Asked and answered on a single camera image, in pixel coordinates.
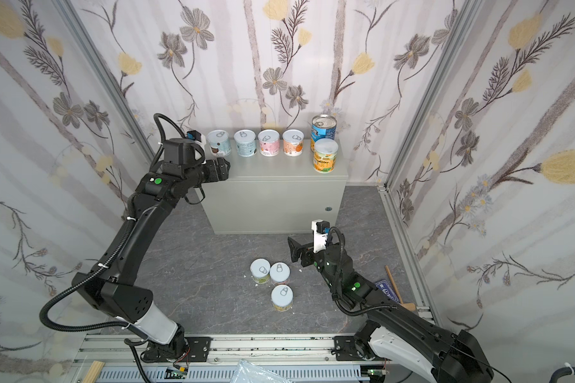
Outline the white lid can blue label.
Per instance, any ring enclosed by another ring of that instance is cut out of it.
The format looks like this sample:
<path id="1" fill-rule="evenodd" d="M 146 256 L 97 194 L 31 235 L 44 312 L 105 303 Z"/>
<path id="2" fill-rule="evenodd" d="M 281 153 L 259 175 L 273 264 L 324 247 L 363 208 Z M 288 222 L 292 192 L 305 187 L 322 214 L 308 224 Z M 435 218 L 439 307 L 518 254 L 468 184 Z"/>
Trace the white lid can blue label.
<path id="1" fill-rule="evenodd" d="M 232 152 L 229 134 L 225 130 L 213 130 L 207 135 L 207 142 L 212 155 L 216 157 L 226 157 Z"/>

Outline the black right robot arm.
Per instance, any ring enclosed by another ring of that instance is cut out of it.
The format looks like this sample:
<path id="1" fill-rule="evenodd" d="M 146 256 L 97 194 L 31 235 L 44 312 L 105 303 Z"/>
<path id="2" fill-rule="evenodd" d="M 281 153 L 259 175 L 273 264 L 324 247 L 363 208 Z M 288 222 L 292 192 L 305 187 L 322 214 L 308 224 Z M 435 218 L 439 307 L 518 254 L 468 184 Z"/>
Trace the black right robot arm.
<path id="1" fill-rule="evenodd" d="M 313 234 L 309 244 L 288 239 L 291 259 L 316 268 L 339 311 L 366 317 L 348 349 L 352 357 L 396 362 L 428 382 L 493 381 L 499 371 L 474 335 L 438 327 L 388 298 L 355 271 L 338 228 L 319 221 L 313 224 Z"/>

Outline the white lid can orange label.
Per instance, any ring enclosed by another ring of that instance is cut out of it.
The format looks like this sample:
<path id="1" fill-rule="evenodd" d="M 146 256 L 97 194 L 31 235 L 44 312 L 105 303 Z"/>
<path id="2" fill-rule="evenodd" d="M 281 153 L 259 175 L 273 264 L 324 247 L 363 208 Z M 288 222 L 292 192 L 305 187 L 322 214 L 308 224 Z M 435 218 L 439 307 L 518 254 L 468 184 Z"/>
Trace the white lid can orange label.
<path id="1" fill-rule="evenodd" d="M 286 156 L 300 156 L 303 152 L 303 132 L 298 129 L 285 130 L 283 135 L 283 149 Z"/>

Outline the large blue labelled can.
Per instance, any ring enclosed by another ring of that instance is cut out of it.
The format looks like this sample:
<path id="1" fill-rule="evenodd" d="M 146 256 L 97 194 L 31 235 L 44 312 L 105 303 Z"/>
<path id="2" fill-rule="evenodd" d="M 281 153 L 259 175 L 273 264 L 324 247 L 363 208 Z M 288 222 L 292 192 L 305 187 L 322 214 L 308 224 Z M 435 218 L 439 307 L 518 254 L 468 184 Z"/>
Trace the large blue labelled can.
<path id="1" fill-rule="evenodd" d="M 337 120 L 329 114 L 314 116 L 311 120 L 311 151 L 315 150 L 320 139 L 335 139 Z"/>

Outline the plastic lid can yellow label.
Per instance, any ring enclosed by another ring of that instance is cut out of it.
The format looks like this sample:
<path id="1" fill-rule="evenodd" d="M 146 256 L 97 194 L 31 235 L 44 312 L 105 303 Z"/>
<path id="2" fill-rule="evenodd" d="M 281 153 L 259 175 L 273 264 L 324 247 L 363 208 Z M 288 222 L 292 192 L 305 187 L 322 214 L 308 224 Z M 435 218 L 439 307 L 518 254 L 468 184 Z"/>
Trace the plastic lid can yellow label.
<path id="1" fill-rule="evenodd" d="M 317 140 L 313 150 L 313 166 L 316 172 L 329 173 L 335 168 L 339 144 L 332 139 Z"/>

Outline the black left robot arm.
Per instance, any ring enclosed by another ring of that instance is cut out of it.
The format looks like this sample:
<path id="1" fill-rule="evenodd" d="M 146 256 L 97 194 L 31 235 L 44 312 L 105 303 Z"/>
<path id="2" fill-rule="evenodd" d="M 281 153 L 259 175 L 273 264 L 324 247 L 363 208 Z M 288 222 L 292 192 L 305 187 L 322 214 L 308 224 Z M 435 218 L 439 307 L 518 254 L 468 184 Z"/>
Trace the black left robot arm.
<path id="1" fill-rule="evenodd" d="M 136 362 L 180 362 L 190 357 L 192 346 L 183 326 L 161 312 L 153 292 L 136 286 L 137 274 L 153 238 L 181 199 L 205 183 L 228 180 L 230 163 L 208 160 L 198 131 L 166 137 L 164 123 L 175 122 L 156 113 L 153 120 L 161 143 L 150 170 L 142 177 L 126 204 L 126 219 L 104 255 L 87 273 L 78 272 L 69 288 L 51 298 L 39 313 L 41 324 L 59 332 L 89 332 L 121 327 L 137 335 L 145 351 Z M 108 315 L 108 322 L 84 326 L 63 325 L 50 319 L 50 310 L 78 293 L 92 308 Z"/>

